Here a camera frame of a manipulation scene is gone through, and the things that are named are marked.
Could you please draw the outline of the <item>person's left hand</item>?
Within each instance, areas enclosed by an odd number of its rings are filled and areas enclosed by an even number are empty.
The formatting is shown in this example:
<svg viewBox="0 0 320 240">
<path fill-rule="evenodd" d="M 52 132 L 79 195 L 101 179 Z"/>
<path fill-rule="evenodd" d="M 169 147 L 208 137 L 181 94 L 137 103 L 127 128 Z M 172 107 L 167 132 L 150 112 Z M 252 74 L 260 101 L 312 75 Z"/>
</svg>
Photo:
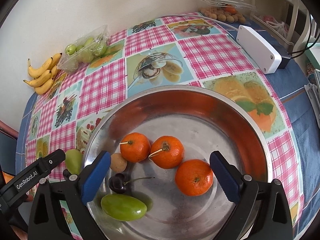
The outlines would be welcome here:
<svg viewBox="0 0 320 240">
<path fill-rule="evenodd" d="M 12 227 L 12 230 L 16 233 L 17 237 L 20 240 L 27 240 L 28 239 L 28 234 L 26 232 L 22 231 L 21 229 Z"/>
</svg>

